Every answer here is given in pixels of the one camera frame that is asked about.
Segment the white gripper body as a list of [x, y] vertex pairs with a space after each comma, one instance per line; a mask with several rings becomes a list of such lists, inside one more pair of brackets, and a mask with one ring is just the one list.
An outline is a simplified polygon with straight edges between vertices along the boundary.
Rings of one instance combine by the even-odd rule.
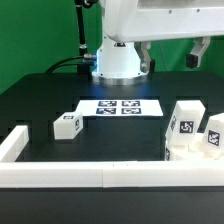
[[105, 0], [104, 30], [116, 42], [224, 34], [224, 0]]

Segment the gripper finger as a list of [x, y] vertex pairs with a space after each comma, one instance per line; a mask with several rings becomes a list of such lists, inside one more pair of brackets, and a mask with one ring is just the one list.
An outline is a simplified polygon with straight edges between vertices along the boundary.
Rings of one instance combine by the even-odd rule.
[[152, 74], [155, 70], [155, 60], [149, 55], [150, 42], [135, 42], [134, 48], [140, 58], [140, 70], [147, 74]]
[[197, 37], [194, 39], [194, 46], [189, 54], [186, 55], [186, 66], [197, 68], [201, 64], [201, 59], [210, 45], [210, 37]]

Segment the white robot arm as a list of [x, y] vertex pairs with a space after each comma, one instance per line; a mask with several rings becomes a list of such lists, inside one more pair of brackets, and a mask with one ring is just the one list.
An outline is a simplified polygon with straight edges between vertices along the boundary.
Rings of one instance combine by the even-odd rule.
[[154, 71], [153, 41], [192, 38], [186, 66], [198, 67], [213, 36], [224, 35], [224, 0], [99, 0], [102, 44], [92, 78], [130, 85]]

